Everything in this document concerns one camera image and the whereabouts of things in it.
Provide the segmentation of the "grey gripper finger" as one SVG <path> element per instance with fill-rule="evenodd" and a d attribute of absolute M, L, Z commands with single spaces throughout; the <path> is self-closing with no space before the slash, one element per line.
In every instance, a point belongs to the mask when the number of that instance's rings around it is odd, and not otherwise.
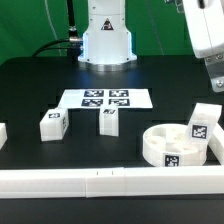
<path fill-rule="evenodd" d="M 204 59 L 214 92 L 224 92 L 224 54 L 216 54 Z"/>

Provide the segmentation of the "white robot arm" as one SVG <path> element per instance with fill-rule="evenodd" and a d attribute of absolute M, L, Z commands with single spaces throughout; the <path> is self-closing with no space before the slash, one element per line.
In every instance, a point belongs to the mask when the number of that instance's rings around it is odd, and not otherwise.
<path fill-rule="evenodd" d="M 205 61 L 212 89 L 224 92 L 224 0 L 164 0 L 184 13 L 194 55 Z M 137 60 L 125 24 L 125 0 L 88 0 L 81 66 L 118 71 Z"/>

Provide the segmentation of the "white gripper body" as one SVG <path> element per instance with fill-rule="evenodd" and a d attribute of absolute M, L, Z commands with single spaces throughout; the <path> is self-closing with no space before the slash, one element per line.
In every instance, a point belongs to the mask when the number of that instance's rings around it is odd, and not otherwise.
<path fill-rule="evenodd" d="M 224 0 L 183 0 L 183 6 L 195 56 L 224 52 Z"/>

